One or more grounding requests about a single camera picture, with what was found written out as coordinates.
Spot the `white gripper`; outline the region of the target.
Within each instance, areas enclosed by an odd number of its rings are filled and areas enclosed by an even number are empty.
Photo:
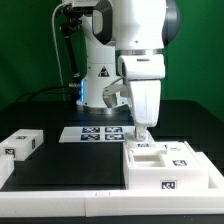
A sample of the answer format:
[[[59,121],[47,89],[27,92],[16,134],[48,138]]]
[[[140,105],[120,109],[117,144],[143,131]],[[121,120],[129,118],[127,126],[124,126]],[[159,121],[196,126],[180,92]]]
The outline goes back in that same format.
[[[160,108],[159,80],[130,81],[131,114],[135,124],[135,138],[145,140],[147,127],[155,127]]]

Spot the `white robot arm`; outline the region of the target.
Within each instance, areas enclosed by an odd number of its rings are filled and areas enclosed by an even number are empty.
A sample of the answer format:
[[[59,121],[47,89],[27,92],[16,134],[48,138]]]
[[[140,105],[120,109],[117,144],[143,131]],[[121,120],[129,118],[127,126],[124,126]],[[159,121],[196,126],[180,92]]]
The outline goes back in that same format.
[[[163,49],[177,35],[180,12],[175,0],[62,0],[68,29],[84,32],[87,74],[80,85],[79,109],[111,114],[129,107],[132,137],[148,138],[157,124]]]

